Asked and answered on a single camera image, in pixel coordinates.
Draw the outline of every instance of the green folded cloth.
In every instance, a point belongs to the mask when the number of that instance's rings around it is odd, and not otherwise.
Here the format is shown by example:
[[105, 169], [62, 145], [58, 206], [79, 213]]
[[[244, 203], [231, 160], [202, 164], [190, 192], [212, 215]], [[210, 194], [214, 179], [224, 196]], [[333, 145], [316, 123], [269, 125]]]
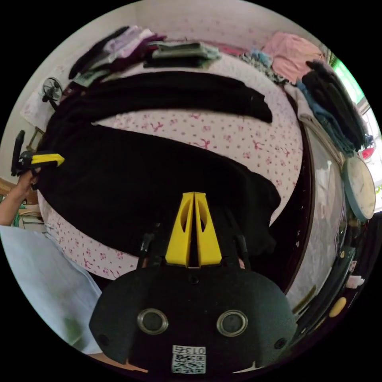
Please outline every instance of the green folded cloth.
[[209, 60], [216, 60], [221, 57], [218, 48], [204, 43], [153, 41], [150, 45], [158, 46], [158, 49], [152, 54], [153, 58], [201, 57]]

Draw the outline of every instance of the wrist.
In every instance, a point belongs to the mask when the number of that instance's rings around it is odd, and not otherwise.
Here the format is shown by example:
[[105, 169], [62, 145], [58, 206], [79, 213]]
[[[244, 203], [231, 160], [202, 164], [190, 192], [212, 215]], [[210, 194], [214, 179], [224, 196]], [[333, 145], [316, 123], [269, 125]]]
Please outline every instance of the wrist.
[[12, 197], [15, 201], [19, 201], [22, 204], [23, 200], [27, 197], [28, 192], [25, 192], [19, 185], [16, 185], [8, 194], [8, 197]]

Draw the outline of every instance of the yellow object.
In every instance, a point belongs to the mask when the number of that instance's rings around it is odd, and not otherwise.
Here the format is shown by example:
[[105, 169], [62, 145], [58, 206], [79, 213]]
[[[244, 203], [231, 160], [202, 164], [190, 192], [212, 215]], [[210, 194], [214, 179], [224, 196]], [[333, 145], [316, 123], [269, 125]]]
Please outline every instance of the yellow object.
[[195, 192], [195, 215], [199, 266], [220, 264], [222, 254], [204, 193]]
[[168, 243], [166, 262], [188, 267], [194, 203], [199, 266], [218, 265], [222, 260], [222, 254], [208, 208], [206, 194], [200, 192], [183, 194]]
[[64, 163], [64, 158], [60, 154], [36, 154], [32, 156], [31, 164], [45, 163], [45, 162], [57, 162], [57, 166]]
[[166, 262], [169, 264], [188, 267], [193, 208], [194, 193], [184, 193], [168, 243]]
[[339, 298], [336, 301], [336, 303], [333, 305], [333, 308], [330, 310], [329, 317], [333, 318], [338, 316], [342, 312], [343, 308], [345, 308], [345, 305], [346, 305], [346, 298], [345, 297]]

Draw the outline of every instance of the red object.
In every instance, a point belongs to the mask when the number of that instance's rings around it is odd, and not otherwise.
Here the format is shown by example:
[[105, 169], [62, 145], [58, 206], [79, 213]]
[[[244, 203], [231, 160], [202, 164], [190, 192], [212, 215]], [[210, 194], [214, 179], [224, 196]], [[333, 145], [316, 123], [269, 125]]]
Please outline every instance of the red object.
[[362, 151], [363, 159], [369, 159], [374, 152], [374, 147], [367, 148]]

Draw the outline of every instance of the light blue sleeve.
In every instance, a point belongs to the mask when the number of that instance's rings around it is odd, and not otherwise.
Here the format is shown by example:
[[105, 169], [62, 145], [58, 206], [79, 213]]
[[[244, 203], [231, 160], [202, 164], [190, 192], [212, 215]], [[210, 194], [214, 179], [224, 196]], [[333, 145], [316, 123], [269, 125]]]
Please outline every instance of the light blue sleeve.
[[91, 276], [46, 234], [0, 226], [0, 237], [16, 281], [45, 323], [77, 350], [101, 353], [89, 329], [101, 295]]

